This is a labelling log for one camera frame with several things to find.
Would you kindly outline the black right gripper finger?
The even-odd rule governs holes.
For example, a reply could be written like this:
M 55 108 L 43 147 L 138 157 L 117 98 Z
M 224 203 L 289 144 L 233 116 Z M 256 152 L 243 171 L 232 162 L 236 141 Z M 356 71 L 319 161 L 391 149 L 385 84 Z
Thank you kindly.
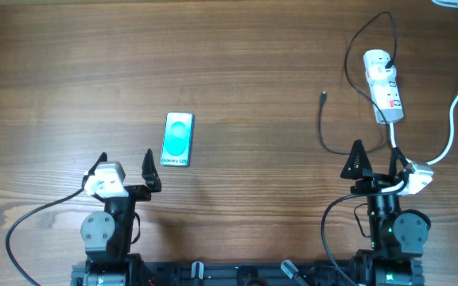
M 389 175 L 390 176 L 396 176 L 398 174 L 398 169 L 397 169 L 398 161 L 400 162 L 403 168 L 405 168 L 409 164 L 409 161 L 403 155 L 400 148 L 394 147 L 392 148 L 392 151 L 390 154 L 390 164 L 389 164 Z
M 372 177 L 372 167 L 361 140 L 353 142 L 351 152 L 340 177 L 343 179 L 363 179 Z

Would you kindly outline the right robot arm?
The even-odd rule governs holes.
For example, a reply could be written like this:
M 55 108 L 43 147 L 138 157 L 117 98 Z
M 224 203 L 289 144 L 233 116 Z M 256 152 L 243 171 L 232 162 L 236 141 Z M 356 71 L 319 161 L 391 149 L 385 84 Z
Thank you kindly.
M 346 269 L 338 270 L 345 284 L 425 284 L 421 256 L 432 223 L 420 211 L 401 209 L 399 199 L 425 188 L 432 181 L 433 170 L 407 160 L 394 148 L 389 172 L 374 172 L 363 143 L 357 140 L 340 177 L 354 180 L 351 193 L 367 199 L 371 239 L 370 250 L 359 250 Z

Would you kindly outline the white power strip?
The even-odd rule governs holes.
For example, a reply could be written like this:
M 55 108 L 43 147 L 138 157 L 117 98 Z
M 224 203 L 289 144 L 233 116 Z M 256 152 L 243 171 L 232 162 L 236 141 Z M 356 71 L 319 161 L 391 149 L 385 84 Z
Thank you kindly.
M 376 122 L 385 125 L 395 123 L 404 117 L 402 101 L 396 82 L 397 70 L 389 68 L 390 54 L 381 49 L 372 49 L 363 55 L 365 76 L 369 84 Z

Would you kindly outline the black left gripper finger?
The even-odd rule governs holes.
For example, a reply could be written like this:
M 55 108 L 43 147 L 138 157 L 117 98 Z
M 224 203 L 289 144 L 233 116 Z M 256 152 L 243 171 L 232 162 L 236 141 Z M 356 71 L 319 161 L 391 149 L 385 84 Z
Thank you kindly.
M 161 192 L 161 180 L 154 163 L 151 149 L 147 150 L 142 162 L 142 179 L 145 181 L 150 192 Z
M 82 179 L 82 186 L 84 187 L 87 180 L 89 179 L 90 176 L 93 176 L 95 174 L 95 170 L 97 168 L 97 166 L 100 164 L 100 163 L 103 163 L 103 162 L 107 162 L 107 154 L 105 152 L 102 152 L 99 156 L 99 158 L 97 159 L 97 161 L 92 165 L 92 167 L 86 171 L 83 175 L 83 179 Z

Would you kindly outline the turquoise screen smartphone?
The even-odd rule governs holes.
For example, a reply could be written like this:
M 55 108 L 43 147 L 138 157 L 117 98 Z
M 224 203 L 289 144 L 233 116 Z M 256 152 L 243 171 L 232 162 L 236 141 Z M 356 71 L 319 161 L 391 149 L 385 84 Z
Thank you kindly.
M 194 116 L 185 112 L 168 112 L 165 120 L 161 165 L 188 167 Z

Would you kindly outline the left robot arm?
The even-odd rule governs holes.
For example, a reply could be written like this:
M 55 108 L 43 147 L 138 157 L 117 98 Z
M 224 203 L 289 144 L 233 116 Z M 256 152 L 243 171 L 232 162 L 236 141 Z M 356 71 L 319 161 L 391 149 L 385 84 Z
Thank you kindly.
M 141 185 L 124 184 L 126 173 L 117 161 L 109 161 L 102 153 L 85 173 L 82 188 L 90 196 L 104 203 L 103 211 L 88 215 L 80 234 L 87 259 L 72 268 L 72 285 L 155 285 L 157 280 L 146 267 L 142 256 L 130 252 L 131 245 L 140 238 L 133 234 L 134 222 L 140 217 L 135 211 L 137 202 L 151 200 L 161 191 L 161 180 L 148 150 L 142 162 Z

